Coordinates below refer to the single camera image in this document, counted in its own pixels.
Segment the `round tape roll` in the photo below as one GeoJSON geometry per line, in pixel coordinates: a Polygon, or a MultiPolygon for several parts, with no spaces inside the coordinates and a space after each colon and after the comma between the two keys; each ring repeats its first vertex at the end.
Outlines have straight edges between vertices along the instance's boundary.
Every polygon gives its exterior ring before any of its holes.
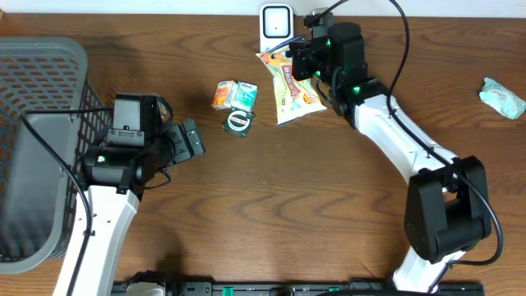
{"type": "Polygon", "coordinates": [[[233,135],[246,138],[255,117],[254,113],[232,108],[224,121],[223,129],[233,135]]]}

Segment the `orange small carton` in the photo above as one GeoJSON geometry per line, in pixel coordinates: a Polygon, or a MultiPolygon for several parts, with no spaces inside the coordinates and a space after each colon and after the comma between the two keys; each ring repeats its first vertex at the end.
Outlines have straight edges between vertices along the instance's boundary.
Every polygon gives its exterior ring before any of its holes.
{"type": "Polygon", "coordinates": [[[237,90],[238,83],[236,81],[221,81],[217,86],[211,107],[216,110],[230,109],[237,90]]]}

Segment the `mint green pack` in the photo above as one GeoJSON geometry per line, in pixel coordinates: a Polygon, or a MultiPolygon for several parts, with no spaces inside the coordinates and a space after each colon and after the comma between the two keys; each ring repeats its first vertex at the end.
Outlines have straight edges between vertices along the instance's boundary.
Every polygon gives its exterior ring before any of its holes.
{"type": "Polygon", "coordinates": [[[525,111],[525,101],[489,77],[483,80],[480,100],[510,120],[518,119],[525,111]]]}

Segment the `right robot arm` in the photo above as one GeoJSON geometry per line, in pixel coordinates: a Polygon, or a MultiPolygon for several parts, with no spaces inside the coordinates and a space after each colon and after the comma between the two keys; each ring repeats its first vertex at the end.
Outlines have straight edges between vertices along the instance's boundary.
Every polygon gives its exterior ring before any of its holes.
{"type": "Polygon", "coordinates": [[[387,87],[368,76],[359,25],[311,31],[311,39],[289,45],[292,75],[326,84],[335,112],[373,141],[408,184],[404,231],[410,249],[391,281],[397,290],[435,293],[445,272],[498,228],[484,166],[433,141],[387,87]]]}

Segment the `yellow snack bag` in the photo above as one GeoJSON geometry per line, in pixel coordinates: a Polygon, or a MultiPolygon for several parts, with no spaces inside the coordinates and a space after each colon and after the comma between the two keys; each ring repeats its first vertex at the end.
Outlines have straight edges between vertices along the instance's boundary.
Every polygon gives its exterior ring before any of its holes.
{"type": "Polygon", "coordinates": [[[291,42],[304,39],[303,36],[294,37],[269,52],[256,54],[273,77],[278,126],[327,110],[309,80],[297,81],[293,77],[293,60],[286,56],[291,42]]]}

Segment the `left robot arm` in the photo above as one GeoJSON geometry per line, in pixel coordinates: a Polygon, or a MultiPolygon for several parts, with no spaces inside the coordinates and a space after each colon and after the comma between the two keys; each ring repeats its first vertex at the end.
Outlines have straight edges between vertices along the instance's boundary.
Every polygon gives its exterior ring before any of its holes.
{"type": "Polygon", "coordinates": [[[159,95],[118,94],[113,125],[81,157],[76,215],[56,295],[108,295],[148,182],[205,153],[193,120],[159,95]]]}

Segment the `teal small carton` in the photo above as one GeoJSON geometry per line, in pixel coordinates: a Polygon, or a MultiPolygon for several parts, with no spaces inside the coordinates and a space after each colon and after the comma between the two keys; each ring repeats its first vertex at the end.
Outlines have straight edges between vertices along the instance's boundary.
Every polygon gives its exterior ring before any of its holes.
{"type": "Polygon", "coordinates": [[[256,102],[257,91],[258,86],[256,85],[241,81],[238,82],[238,88],[231,107],[251,112],[256,102]]]}

